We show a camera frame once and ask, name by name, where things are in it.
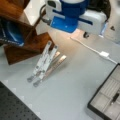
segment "white table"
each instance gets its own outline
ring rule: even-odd
[[[115,64],[70,40],[68,33],[49,27],[48,31],[61,55],[67,55],[64,63],[35,88],[26,79],[40,56],[9,66],[1,47],[0,80],[42,120],[92,120],[85,112],[87,104]],[[120,62],[119,45],[95,35],[77,38]]]

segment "gray surface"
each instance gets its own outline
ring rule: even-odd
[[[92,120],[86,114],[87,103],[115,65],[70,40],[70,34],[52,28],[48,30],[59,51],[67,55],[65,62],[34,88],[26,79],[40,56],[9,66],[0,48],[1,81],[42,120]],[[87,40],[80,35],[78,38],[120,61],[119,45],[94,35]]]

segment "white plastic part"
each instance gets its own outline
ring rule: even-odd
[[[53,6],[50,6],[48,4],[49,1],[53,1],[56,4],[56,8],[54,8]],[[61,2],[59,0],[45,0],[45,4],[46,4],[46,6],[49,6],[51,9],[61,11]]]
[[[39,11],[45,4],[44,0],[30,0],[27,7],[24,9],[24,13],[28,18],[30,25],[34,25],[39,18]]]
[[[80,18],[91,21],[93,25],[79,21],[78,29],[98,35],[101,34],[105,21],[107,19],[106,15],[103,12],[97,12],[93,10],[87,10],[85,14],[80,16]]]
[[[99,55],[100,55],[101,57],[104,57],[104,58],[108,58],[108,57],[109,57],[109,53],[104,52],[104,51],[102,51]]]
[[[120,43],[120,0],[109,0],[111,14],[104,37],[108,40]]]

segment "wooden object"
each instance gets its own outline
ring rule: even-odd
[[[41,54],[47,44],[51,40],[48,33],[44,33],[29,39],[22,48],[17,48],[15,46],[7,45],[4,47],[4,51],[8,60],[8,64],[12,65],[14,63],[20,62],[22,60],[28,59],[30,57]]]
[[[18,23],[21,33],[24,37],[24,46],[7,45],[4,47],[8,63],[14,64],[42,53],[46,43],[51,40],[48,33],[37,36],[36,26],[40,22],[40,18],[34,26],[31,26],[24,8],[30,0],[0,0],[0,16],[8,20]]]

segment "black cable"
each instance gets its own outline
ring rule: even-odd
[[[44,19],[44,18],[43,18],[42,11],[43,11],[43,9],[44,9],[45,7],[46,7],[46,5],[43,5],[43,6],[41,7],[41,9],[40,9],[40,19],[41,19],[44,23],[47,23],[48,25],[50,25],[51,20],[47,20],[47,19]]]

